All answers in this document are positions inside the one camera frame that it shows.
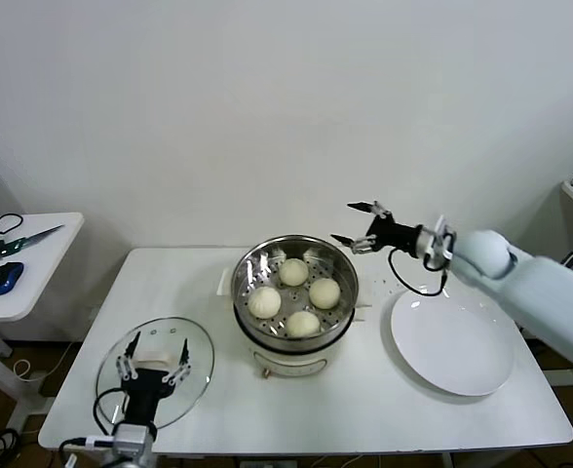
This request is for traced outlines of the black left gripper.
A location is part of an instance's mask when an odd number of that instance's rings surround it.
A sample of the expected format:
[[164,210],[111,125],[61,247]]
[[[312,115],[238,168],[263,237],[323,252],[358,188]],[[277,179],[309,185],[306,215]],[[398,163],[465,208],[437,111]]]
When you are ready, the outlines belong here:
[[191,372],[188,340],[183,342],[178,366],[167,373],[164,370],[138,369],[134,366],[134,351],[141,332],[138,331],[127,345],[123,355],[116,358],[116,369],[121,378],[121,388],[128,396],[124,421],[135,425],[148,425],[155,421],[161,400],[168,398],[174,386]]

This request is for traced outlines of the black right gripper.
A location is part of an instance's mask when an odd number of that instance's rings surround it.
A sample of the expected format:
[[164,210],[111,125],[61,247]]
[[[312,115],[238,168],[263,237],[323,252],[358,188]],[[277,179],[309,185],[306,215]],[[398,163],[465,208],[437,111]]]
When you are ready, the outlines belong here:
[[384,247],[396,248],[411,256],[417,256],[417,241],[423,230],[422,224],[408,226],[397,223],[392,213],[378,201],[348,203],[353,210],[375,215],[366,231],[366,236],[352,239],[331,234],[330,237],[348,248],[353,254],[370,254]]

